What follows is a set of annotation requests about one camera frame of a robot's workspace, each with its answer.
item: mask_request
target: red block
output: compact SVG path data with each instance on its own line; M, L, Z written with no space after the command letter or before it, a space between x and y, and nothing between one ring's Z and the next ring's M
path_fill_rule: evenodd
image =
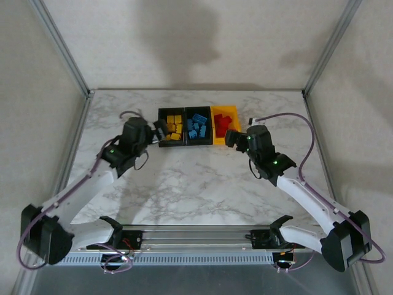
M216 129L216 137L225 137L226 132L226 128L219 127Z
M222 119L222 114L215 115L214 116L214 123L217 123L217 121L220 121Z
M231 124L231 122L232 122L231 117L227 116L219 121L219 126L228 129L229 124Z

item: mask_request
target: plastic bin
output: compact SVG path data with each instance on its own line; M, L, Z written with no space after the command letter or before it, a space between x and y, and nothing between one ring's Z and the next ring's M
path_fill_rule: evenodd
M229 125L229 129L241 131L240 121L238 116L238 110L236 106L211 106L211 120L212 120L212 134L213 144L225 144L225 137L216 137L216 126L214 124L214 116L221 114L223 117L230 116L232 123Z
M182 134L180 140L163 140L158 143L160 148L168 147L168 146L185 146L185 131L184 131L184 123L185 120L184 108L162 108L158 109L158 118L164 119L166 122L167 116L182 116Z

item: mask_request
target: black bin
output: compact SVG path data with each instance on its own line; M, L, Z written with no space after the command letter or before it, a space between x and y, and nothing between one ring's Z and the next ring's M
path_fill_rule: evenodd
M163 119L166 122L166 117L167 116L177 116L181 115L182 116L182 137L180 140L163 140L158 143L158 146L160 148L168 147L168 146L185 146L185 130L184 130L184 124L187 125L187 122L185 120L185 112L184 108L162 108L158 109L158 118Z
M210 145L213 144L213 129L212 129L212 121L211 121L211 112L209 106L195 106L190 108L185 108L185 116L183 123L183 131L185 132L185 143L188 146L199 146L199 145ZM204 138L195 138L191 139L189 136L189 131L187 130L187 119L192 119L194 114L199 114L205 118L207 121L205 123L206 126L206 134Z

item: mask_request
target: table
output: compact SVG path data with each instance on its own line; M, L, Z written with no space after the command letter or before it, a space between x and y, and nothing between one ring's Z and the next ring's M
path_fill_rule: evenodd
M159 108L236 105L242 131L250 117L296 112L307 117L301 92L245 91L96 91L72 167L70 181L83 173L101 145L121 134L125 110L142 112L153 122ZM266 121L276 150L299 164L311 141L310 130L294 117ZM254 225L284 214L314 224L314 219L270 182L253 177L248 157L226 146L150 146L149 161L105 188L75 217L90 222L108 215L124 224ZM328 193L314 148L304 174Z

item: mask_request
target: yellow bin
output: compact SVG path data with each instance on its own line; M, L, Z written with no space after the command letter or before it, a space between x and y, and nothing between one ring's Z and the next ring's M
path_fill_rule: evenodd
M238 110L236 109L236 106L211 106L210 111L213 127L213 144L225 144L224 137L216 137L216 125L214 123L215 115L222 114L222 117L230 116L232 118L232 123L229 125L229 129L234 129L239 132L241 131Z

